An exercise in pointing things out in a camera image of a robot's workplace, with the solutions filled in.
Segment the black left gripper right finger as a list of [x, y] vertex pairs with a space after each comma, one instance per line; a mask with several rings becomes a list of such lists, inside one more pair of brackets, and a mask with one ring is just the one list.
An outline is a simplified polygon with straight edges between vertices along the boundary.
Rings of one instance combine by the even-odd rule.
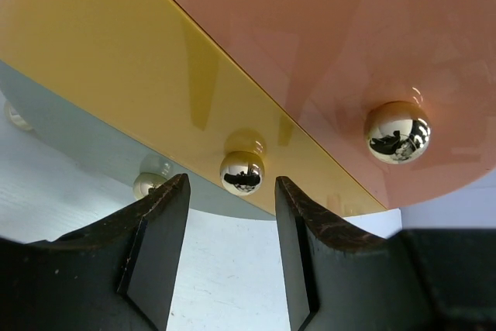
[[495, 231], [406, 229], [384, 239], [275, 181], [293, 330], [493, 330]]

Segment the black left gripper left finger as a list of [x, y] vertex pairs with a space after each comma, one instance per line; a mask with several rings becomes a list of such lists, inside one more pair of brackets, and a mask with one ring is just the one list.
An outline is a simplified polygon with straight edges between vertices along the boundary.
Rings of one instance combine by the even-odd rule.
[[190, 183], [148, 196], [52, 242], [1, 241], [3, 330], [164, 330]]

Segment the orange top drawer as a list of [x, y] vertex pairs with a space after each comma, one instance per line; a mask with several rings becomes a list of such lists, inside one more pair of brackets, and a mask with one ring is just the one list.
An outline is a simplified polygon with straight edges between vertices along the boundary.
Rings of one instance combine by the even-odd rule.
[[[175, 0], [251, 78], [389, 208], [495, 167], [495, 0]], [[426, 152], [403, 165], [367, 148], [367, 113], [411, 102]]]

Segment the yellow drawer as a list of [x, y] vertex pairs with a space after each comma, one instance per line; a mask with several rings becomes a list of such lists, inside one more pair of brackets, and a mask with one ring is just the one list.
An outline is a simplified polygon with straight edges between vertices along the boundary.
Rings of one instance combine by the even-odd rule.
[[215, 185], [256, 154], [267, 212], [279, 176], [342, 216], [384, 210], [173, 0], [1, 0], [1, 60]]

